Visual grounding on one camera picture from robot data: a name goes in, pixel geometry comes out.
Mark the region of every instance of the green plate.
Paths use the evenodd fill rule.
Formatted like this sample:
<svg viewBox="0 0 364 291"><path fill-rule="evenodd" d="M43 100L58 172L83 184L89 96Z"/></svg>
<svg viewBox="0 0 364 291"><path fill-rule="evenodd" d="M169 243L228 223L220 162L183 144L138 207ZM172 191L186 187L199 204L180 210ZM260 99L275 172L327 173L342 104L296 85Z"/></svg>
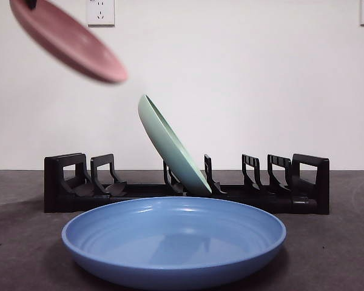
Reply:
<svg viewBox="0 0 364 291"><path fill-rule="evenodd" d="M209 184L175 132L147 95L140 98L138 111L141 123L153 145L185 188L193 195L210 196L212 190Z"/></svg>

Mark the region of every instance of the black dish rack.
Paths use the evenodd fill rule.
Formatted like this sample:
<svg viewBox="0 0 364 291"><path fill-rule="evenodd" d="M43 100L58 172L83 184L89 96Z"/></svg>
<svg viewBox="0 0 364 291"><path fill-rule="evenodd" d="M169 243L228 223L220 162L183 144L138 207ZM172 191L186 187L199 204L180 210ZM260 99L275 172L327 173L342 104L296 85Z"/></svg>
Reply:
<svg viewBox="0 0 364 291"><path fill-rule="evenodd" d="M329 214L329 159L294 154L289 158L268 155L269 184L260 179L258 158L241 156L242 185L221 185L212 176L212 159L204 156L205 173L212 194L208 197L235 201L258 207L271 213ZM113 184L102 184L98 179L99 166L109 164ZM300 177L300 164L317 168L315 183ZM75 165L75 176L64 178L64 167ZM285 181L281 183L272 171L272 165L285 169ZM247 173L247 166L254 169L254 179ZM164 196L196 196L163 162L164 184L128 184L119 179L112 154L96 156L90 160L91 175L86 167L86 155L71 153L44 159L44 211L75 212L130 199Z"/></svg>

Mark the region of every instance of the blue bowl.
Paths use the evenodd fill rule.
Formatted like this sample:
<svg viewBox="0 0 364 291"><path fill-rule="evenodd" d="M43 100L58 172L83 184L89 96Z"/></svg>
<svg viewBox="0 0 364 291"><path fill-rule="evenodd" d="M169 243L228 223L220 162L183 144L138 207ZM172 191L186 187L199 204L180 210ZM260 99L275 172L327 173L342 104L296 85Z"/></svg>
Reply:
<svg viewBox="0 0 364 291"><path fill-rule="evenodd" d="M285 237L283 223L265 211L196 197L109 204L62 230L81 267L146 290L194 290L242 279L270 262Z"/></svg>

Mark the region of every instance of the plate rim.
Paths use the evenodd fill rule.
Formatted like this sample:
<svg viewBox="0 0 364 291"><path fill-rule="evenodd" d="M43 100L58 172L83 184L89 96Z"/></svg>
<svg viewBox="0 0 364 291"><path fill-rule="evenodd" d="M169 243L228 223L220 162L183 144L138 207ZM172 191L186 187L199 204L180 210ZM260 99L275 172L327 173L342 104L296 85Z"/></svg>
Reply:
<svg viewBox="0 0 364 291"><path fill-rule="evenodd" d="M103 257L97 256L97 255L92 255L92 254L89 254L89 253L79 249L77 246L73 245L69 241L69 239L67 238L66 231L69 228L69 225L74 220L79 219L81 216L88 215L91 212L99 211L102 208L112 207L115 204L119 204L119 203L120 204L122 204L122 203L123 204L124 203L128 204L128 203L135 203L136 201L144 201L144 200L148 200L148 199L180 199L180 198L182 198L182 199L209 199L209 200L212 200L212 201L218 201L219 203L239 204L240 206L243 206L243 207L246 207L246 208L251 208L251 209L257 210L259 212L263 212L264 214L270 216L271 218L274 218L274 220L276 220L279 223L280 228L281 228L280 238L278 240L276 240L275 243L273 243L269 247L265 248L264 250L259 251L258 253L253 253L252 255L246 256L243 259L236 259L236 260L233 260L233 261L225 262L223 264L222 263L212 263L212 264L200 264L200 265L191 265L191 266L189 266L189 265L184 265L184 266L173 266L173 265L171 265L171 266L167 266L167 267L164 267L164 266L153 266L153 267L152 266L151 267L144 266L144 267L141 267L141 266L133 266L133 265L128 265L128 264L119 264L119 263L117 263L115 261L108 261L107 259L104 259ZM273 215L273 214L271 214L271 213L269 213L267 211L264 211L262 209L254 207L254 206L250 206L250 205L239 203L239 202L229 201L229 200L223 200L223 199L217 199L217 198L207 198L207 197L191 197L191 196L148 197L148 198L131 199L131 200L120 201L120 202L115 202L115 203L103 205L103 206L88 210L86 212L83 212L83 213L79 214L78 216L72 218L69 222L66 223L66 225L63 227L62 232L61 232L61 238L62 238L65 246L67 248L69 248L70 251L75 252L75 253L81 255L82 257L97 261L99 263L112 265L112 266L115 266L115 267L140 269L140 270L192 270L192 269L205 269L205 268L213 268L213 267L220 267L220 266L228 266L228 265L238 264L238 263L242 263L244 261L249 261L251 259L262 256L262 255L264 255L266 253L269 253L269 252L273 251L277 247L280 247L284 243L284 241L286 239L286 236L287 236L287 230L286 230L286 226L283 224L283 222L279 218L277 218L275 215Z"/></svg>

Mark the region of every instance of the dark gray surface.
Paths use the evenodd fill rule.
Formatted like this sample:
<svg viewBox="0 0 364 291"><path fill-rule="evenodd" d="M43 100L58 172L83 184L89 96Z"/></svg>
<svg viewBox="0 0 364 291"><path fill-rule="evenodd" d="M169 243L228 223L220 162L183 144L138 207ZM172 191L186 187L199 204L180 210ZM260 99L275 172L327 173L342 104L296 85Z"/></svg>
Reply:
<svg viewBox="0 0 364 291"><path fill-rule="evenodd" d="M162 181L159 171L120 175L131 182ZM214 176L228 184L242 180L238 171ZM73 262L60 236L79 212L43 213L42 193L43 171L0 171L0 291L132 290L95 278ZM330 215L277 216L288 236L276 259L213 290L364 290L364 171L331 172Z"/></svg>

